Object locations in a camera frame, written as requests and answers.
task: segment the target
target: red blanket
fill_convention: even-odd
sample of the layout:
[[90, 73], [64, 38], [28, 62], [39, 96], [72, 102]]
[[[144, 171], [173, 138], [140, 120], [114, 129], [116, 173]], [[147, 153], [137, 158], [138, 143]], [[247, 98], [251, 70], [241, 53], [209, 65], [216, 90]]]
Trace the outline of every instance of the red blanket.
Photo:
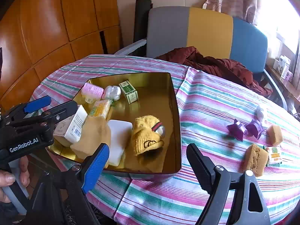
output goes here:
[[241, 63], [231, 59], [203, 57], [193, 46], [176, 48], [157, 57], [157, 59], [202, 70], [206, 73], [237, 83], [265, 97], [271, 95], [273, 92], [271, 89], [261, 87], [258, 82], [253, 79], [252, 72], [246, 69]]

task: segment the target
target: window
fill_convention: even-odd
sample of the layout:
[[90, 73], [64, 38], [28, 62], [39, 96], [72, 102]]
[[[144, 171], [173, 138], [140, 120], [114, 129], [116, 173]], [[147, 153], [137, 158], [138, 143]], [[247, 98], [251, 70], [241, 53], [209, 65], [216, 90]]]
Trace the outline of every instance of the window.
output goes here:
[[299, 39], [300, 17], [288, 0], [262, 0], [257, 28], [268, 38], [268, 48], [277, 57], [281, 42], [294, 54]]

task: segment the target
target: barcode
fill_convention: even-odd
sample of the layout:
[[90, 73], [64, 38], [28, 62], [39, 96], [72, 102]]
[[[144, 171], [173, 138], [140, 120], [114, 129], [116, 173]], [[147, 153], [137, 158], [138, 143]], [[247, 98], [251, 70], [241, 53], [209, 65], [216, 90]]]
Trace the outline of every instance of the barcode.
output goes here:
[[78, 137], [81, 136], [81, 132], [80, 132], [77, 128], [75, 128], [74, 133], [75, 133]]

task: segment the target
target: wooden wall panel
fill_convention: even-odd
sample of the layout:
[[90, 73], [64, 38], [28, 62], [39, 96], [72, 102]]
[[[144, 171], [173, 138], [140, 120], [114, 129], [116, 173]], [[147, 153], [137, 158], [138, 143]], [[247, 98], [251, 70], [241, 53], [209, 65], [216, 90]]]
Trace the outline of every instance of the wooden wall panel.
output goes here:
[[29, 101], [35, 88], [39, 86], [40, 80], [34, 69], [28, 70], [14, 87], [1, 100], [1, 104], [5, 110], [11, 107]]
[[37, 76], [43, 81], [48, 75], [64, 65], [75, 61], [71, 45], [66, 44], [45, 56], [34, 67]]
[[0, 21], [3, 65], [0, 97], [31, 66], [20, 26], [20, 0], [15, 0]]
[[99, 29], [119, 25], [117, 0], [94, 0]]
[[93, 0], [61, 0], [70, 41], [97, 31]]
[[33, 63], [68, 42], [60, 0], [21, 0], [21, 24]]
[[29, 100], [40, 81], [90, 54], [120, 49], [116, 0], [15, 0], [0, 21], [0, 107]]
[[71, 42], [76, 60], [90, 54], [103, 54], [99, 32], [94, 32]]
[[114, 26], [104, 30], [108, 54], [114, 54], [121, 47], [120, 26]]

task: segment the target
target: screw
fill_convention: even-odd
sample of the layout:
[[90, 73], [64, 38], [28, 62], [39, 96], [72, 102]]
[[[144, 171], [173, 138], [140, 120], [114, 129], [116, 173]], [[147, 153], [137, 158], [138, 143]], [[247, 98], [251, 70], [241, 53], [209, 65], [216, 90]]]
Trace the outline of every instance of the screw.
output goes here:
[[80, 169], [80, 166], [79, 165], [74, 165], [73, 167], [71, 167], [71, 169], [73, 171], [78, 171]]
[[216, 166], [216, 169], [220, 172], [224, 171], [224, 168], [220, 165]]
[[253, 175], [253, 172], [252, 172], [251, 170], [247, 170], [247, 171], [246, 171], [246, 174], [247, 174], [248, 176], [252, 176], [252, 175]]

